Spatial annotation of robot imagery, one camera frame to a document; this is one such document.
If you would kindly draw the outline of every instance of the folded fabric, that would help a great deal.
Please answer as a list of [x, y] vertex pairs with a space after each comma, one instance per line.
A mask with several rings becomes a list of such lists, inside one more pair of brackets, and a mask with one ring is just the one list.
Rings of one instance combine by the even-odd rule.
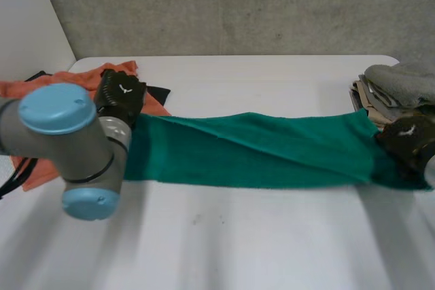
[[370, 90], [370, 93], [373, 93], [375, 98], [380, 100], [386, 107], [389, 108], [399, 108], [401, 107], [400, 103], [392, 98], [390, 95], [385, 93], [380, 87], [378, 87], [376, 84], [372, 83], [371, 81], [368, 81], [368, 88]]
[[[106, 63], [96, 69], [85, 73], [69, 73], [66, 71], [58, 72], [54, 75], [43, 75], [32, 81], [0, 81], [0, 96], [6, 98], [22, 98], [26, 94], [49, 84], [72, 83], [82, 86], [89, 91], [91, 98], [94, 97], [97, 87], [101, 81], [101, 73], [105, 69], [124, 71], [128, 75], [136, 75], [137, 65], [135, 61], [124, 62], [120, 65]], [[145, 95], [145, 105], [143, 113], [150, 115], [169, 115], [168, 111], [151, 95]], [[21, 162], [21, 157], [12, 157], [15, 167]], [[23, 185], [23, 190], [29, 190], [58, 177], [59, 174], [51, 161], [40, 159], [27, 182]]]
[[257, 113], [182, 118], [140, 115], [125, 179], [252, 188], [376, 183], [431, 189], [400, 178], [365, 110], [288, 119]]
[[426, 62], [406, 62], [394, 66], [373, 65], [365, 76], [403, 107], [435, 104], [435, 67]]
[[384, 126], [386, 124], [390, 124], [392, 121], [387, 119], [385, 116], [382, 115], [379, 111], [377, 111], [373, 105], [370, 103], [370, 101], [367, 98], [367, 95], [364, 91], [362, 82], [356, 81], [355, 86], [358, 90], [358, 94], [360, 96], [361, 104], [365, 110], [368, 112], [368, 119], [370, 119], [373, 123], [375, 123], [377, 126]]
[[398, 108], [388, 108], [381, 101], [375, 98], [375, 96], [370, 92], [370, 89], [368, 88], [368, 81], [364, 75], [360, 75], [359, 78], [368, 101], [377, 111], [379, 111], [384, 117], [391, 121], [398, 119], [402, 115], [403, 110]]

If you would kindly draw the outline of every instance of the white table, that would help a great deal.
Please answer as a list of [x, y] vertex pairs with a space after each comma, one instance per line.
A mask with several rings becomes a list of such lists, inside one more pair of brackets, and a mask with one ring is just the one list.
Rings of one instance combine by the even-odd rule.
[[[86, 58], [71, 71], [133, 59], [143, 81], [172, 89], [167, 109], [188, 117], [352, 112], [352, 80], [370, 65], [397, 63], [386, 56]], [[3, 169], [4, 178], [9, 173]], [[435, 289], [429, 194], [418, 195], [427, 204], [420, 206], [412, 193], [375, 186], [124, 183], [113, 218], [84, 222], [62, 212], [62, 190], [56, 180], [0, 201], [0, 289]]]

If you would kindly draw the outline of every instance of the teal cloth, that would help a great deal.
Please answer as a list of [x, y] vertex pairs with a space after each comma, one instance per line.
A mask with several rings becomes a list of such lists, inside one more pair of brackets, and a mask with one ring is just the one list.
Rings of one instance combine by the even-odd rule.
[[377, 145], [365, 110], [333, 117], [258, 113], [184, 118], [140, 115], [126, 180], [249, 188], [313, 188], [376, 183], [430, 189], [405, 181]]

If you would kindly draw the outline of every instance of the concrete wall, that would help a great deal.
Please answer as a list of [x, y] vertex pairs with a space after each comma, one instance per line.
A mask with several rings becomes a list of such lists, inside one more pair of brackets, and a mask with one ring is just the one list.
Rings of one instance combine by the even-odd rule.
[[78, 58], [435, 53], [435, 0], [52, 0]]

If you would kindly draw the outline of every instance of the orange towel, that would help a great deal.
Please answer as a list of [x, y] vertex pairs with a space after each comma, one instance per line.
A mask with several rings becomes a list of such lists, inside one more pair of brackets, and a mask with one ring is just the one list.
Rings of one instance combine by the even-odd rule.
[[[135, 61], [124, 62], [120, 65], [106, 63], [99, 68], [87, 71], [85, 73], [69, 73], [60, 71], [53, 76], [41, 76], [33, 81], [0, 81], [0, 96], [5, 98], [22, 98], [26, 94], [45, 85], [55, 83], [72, 83], [78, 84], [89, 91], [89, 96], [94, 98], [97, 87], [101, 81], [101, 73], [105, 69], [113, 69], [115, 71], [125, 71], [128, 75], [137, 75], [137, 65]], [[150, 115], [170, 115], [168, 111], [151, 95], [145, 95], [145, 105], [142, 113]], [[15, 167], [21, 161], [21, 157], [12, 156], [12, 162]], [[56, 178], [59, 173], [55, 169], [53, 163], [47, 159], [40, 159], [33, 170], [32, 175], [22, 186], [24, 191], [36, 188], [44, 183]]]

